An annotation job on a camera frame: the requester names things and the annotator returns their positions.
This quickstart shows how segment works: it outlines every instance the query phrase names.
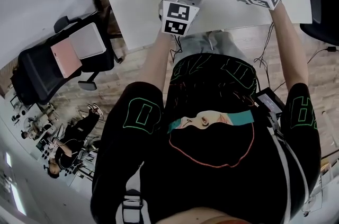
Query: chair armrest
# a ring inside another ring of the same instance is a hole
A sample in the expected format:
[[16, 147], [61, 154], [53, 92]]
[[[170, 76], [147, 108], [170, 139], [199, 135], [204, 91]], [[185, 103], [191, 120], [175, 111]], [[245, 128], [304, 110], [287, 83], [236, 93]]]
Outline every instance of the chair armrest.
[[313, 22], [321, 24], [322, 22], [322, 0], [311, 0], [311, 10]]
[[67, 16], [61, 17], [54, 24], [54, 32], [55, 34], [57, 34], [60, 31], [62, 31], [64, 28], [68, 27], [71, 23], [77, 23], [79, 21], [81, 21], [80, 18], [74, 18], [70, 20], [68, 19]]

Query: chair backrest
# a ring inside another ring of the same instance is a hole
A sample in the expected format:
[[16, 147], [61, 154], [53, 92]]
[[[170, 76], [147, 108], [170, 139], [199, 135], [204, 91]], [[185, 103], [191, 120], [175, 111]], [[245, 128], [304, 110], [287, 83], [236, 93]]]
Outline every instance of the chair backrest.
[[12, 82], [24, 104], [47, 104], [59, 88], [81, 74], [79, 69], [70, 77], [63, 77], [51, 51], [50, 42], [21, 52], [18, 60], [18, 71], [13, 74]]

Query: person sitting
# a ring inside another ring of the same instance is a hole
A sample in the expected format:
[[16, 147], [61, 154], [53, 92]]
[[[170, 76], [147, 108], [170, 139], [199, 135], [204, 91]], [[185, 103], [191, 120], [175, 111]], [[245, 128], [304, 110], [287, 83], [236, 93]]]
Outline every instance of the person sitting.
[[281, 127], [256, 106], [256, 71], [229, 32], [177, 38], [168, 90], [173, 36], [159, 32], [106, 119], [97, 224], [279, 224], [300, 211], [320, 174], [319, 133], [301, 41], [282, 2], [271, 16], [288, 91]]
[[57, 179], [62, 169], [71, 167], [73, 161], [79, 155], [87, 136], [92, 132], [100, 117], [103, 116], [102, 110], [96, 105], [88, 105], [89, 114], [84, 119], [78, 121], [74, 126], [68, 126], [65, 136], [55, 144], [59, 147], [55, 158], [49, 161], [47, 173], [51, 178]]
[[34, 136], [32, 134], [28, 134], [27, 132], [21, 131], [21, 137], [22, 139], [26, 139], [27, 137], [33, 139]]

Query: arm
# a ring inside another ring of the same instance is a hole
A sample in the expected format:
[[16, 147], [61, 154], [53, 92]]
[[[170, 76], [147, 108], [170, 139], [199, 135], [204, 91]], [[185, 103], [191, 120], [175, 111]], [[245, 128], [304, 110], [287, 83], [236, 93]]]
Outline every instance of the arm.
[[68, 157], [72, 157], [72, 150], [68, 148], [67, 145], [60, 142], [59, 140], [56, 141], [56, 144], [64, 151], [65, 155], [67, 155]]
[[164, 90], [168, 53], [172, 36], [159, 32], [154, 45], [149, 50], [137, 81], [152, 84]]
[[282, 2], [280, 1], [275, 10], [270, 13], [275, 26], [287, 90], [290, 91], [297, 83], [308, 85], [306, 55]]
[[[126, 183], [146, 159], [152, 140], [159, 136], [157, 129], [163, 112], [163, 93], [159, 88], [134, 82], [126, 87], [108, 115], [92, 184], [91, 212], [97, 223], [109, 220], [115, 224], [115, 212], [126, 194]], [[106, 201], [107, 196], [111, 197], [110, 202]]]

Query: green letter print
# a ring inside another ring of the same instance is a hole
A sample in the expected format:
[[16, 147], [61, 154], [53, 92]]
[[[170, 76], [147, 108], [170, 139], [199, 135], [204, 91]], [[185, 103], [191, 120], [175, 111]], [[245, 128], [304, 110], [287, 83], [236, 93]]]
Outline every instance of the green letter print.
[[311, 99], [303, 96], [295, 98], [291, 110], [291, 129], [296, 126], [313, 126], [313, 124], [317, 129]]
[[128, 104], [128, 112], [123, 128], [140, 129], [152, 134], [161, 119], [160, 107], [143, 98], [135, 98]]

